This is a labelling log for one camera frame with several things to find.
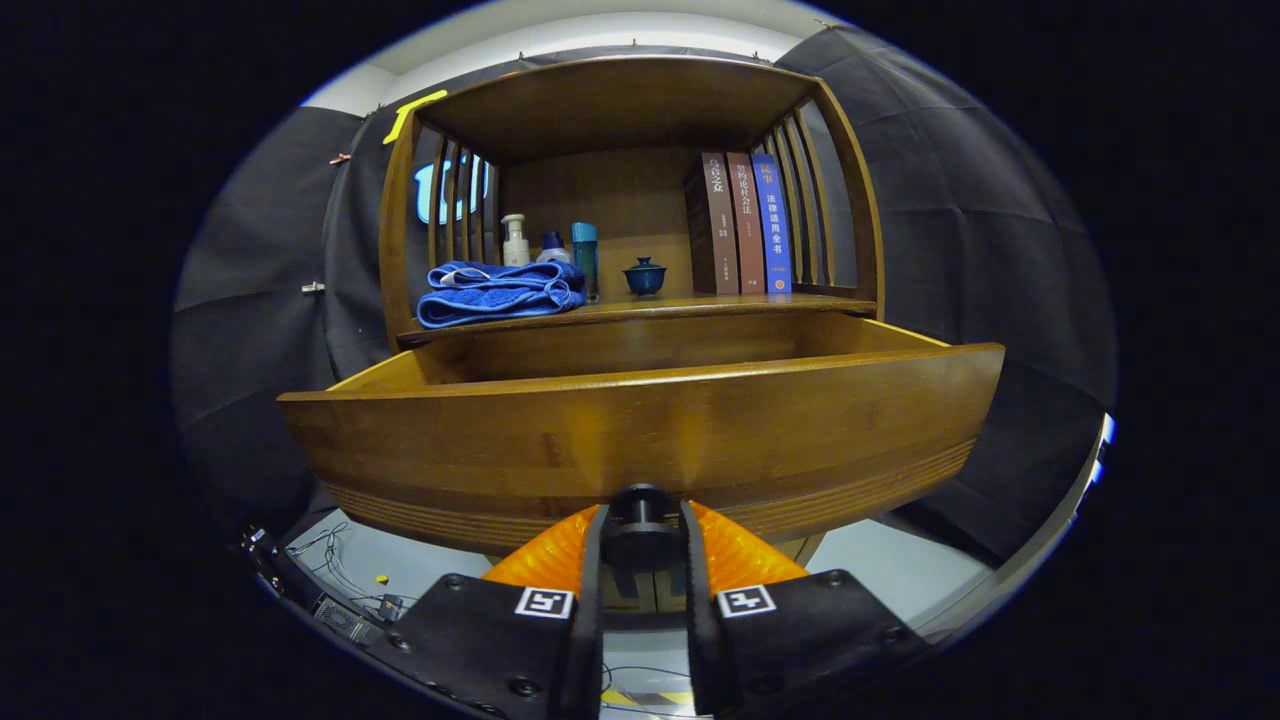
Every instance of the white bottle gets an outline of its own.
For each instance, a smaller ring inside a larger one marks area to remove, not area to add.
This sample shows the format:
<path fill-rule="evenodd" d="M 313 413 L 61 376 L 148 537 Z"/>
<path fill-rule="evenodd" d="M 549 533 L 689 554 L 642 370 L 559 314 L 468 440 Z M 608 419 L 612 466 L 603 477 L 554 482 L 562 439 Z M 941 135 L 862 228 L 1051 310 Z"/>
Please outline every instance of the white bottle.
<path fill-rule="evenodd" d="M 525 217 L 516 213 L 506 215 L 502 224 L 507 225 L 507 240 L 502 243 L 502 264 L 507 268 L 520 268 L 529 264 L 529 241 L 525 240 Z"/>
<path fill-rule="evenodd" d="M 564 250 L 564 241 L 561 240 L 558 232 L 544 232 L 540 237 L 543 238 L 543 251 L 538 255 L 539 263 L 559 260 L 570 265 L 573 264 L 573 256 L 568 254 L 568 250 Z"/>

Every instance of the open drawer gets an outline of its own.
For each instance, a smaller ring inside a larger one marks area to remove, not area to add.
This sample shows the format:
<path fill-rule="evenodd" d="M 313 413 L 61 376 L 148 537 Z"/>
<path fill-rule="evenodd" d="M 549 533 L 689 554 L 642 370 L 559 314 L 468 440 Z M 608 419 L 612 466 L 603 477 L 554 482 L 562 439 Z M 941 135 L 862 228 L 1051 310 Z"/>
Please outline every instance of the open drawer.
<path fill-rule="evenodd" d="M 650 482 L 778 543 L 954 477 L 1002 361 L 841 313 L 628 319 L 445 337 L 279 406 L 388 532 L 504 555 Z"/>

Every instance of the blue towel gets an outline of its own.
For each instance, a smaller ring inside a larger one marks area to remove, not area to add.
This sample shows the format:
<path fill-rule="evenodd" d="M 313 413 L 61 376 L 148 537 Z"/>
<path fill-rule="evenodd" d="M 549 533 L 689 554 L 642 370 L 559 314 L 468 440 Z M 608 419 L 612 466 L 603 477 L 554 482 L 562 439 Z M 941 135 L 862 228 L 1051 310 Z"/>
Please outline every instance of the blue towel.
<path fill-rule="evenodd" d="M 435 288 L 417 301 L 417 320 L 426 329 L 552 315 L 586 304 L 582 270 L 559 260 L 520 268 L 453 261 L 426 273 L 426 282 Z"/>

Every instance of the shelf top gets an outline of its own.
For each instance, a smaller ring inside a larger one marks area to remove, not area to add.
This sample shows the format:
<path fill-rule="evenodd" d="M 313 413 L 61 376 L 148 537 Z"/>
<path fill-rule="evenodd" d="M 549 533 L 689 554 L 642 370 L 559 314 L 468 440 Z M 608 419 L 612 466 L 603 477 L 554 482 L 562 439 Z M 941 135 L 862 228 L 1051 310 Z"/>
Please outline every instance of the shelf top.
<path fill-rule="evenodd" d="M 815 86 L 748 61 L 622 55 L 509 73 L 416 114 L 502 167 L 622 147 L 745 149 Z"/>
<path fill-rule="evenodd" d="M 692 297 L 623 296 L 605 297 L 600 302 L 534 318 L 515 318 L 453 325 L 434 331 L 415 331 L 397 336 L 399 346 L 410 350 L 442 337 L 456 337 L 495 331 L 549 328 L 594 323 L 617 323 L 645 318 L 694 318 L 703 315 L 748 315 L 756 313 L 856 313 L 874 315 L 876 302 L 826 295 L 704 295 Z"/>

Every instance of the teal bottle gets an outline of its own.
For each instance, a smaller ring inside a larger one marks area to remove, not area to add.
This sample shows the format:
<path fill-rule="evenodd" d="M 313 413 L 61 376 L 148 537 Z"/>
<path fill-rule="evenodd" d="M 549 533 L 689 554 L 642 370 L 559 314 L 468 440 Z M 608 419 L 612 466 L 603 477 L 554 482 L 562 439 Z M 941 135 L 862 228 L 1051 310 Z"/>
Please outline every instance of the teal bottle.
<path fill-rule="evenodd" d="M 595 225 L 573 223 L 573 264 L 586 275 L 586 301 L 600 301 L 600 258 L 595 247 Z"/>

